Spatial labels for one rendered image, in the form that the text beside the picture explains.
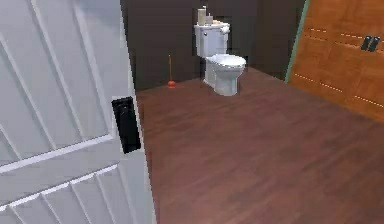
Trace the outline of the white panelled room door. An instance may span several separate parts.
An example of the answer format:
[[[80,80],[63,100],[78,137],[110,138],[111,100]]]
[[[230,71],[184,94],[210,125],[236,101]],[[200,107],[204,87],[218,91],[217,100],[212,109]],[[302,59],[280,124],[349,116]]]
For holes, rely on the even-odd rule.
[[[0,224],[157,224],[121,0],[0,0]]]

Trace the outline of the white toilet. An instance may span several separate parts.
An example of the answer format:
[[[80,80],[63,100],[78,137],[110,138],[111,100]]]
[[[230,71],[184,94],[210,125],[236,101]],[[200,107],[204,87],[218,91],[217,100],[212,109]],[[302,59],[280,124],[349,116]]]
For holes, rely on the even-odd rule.
[[[227,52],[230,24],[225,22],[204,26],[196,24],[194,31],[197,55],[206,63],[203,82],[219,95],[236,95],[238,79],[247,61],[243,57]]]

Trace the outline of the red toilet plunger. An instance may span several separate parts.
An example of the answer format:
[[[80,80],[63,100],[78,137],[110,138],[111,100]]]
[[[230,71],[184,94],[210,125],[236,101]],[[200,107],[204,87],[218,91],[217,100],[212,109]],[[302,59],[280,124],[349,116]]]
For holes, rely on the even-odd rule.
[[[176,82],[173,80],[172,76],[172,57],[171,55],[168,55],[168,61],[169,61],[169,81],[167,83],[169,88],[175,88]]]

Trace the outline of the orange wooden cupboard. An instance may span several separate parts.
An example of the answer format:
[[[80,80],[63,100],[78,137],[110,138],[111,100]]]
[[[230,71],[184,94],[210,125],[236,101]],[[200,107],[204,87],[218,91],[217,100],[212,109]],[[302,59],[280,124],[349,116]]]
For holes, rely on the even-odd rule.
[[[384,0],[307,0],[286,82],[384,123]]]

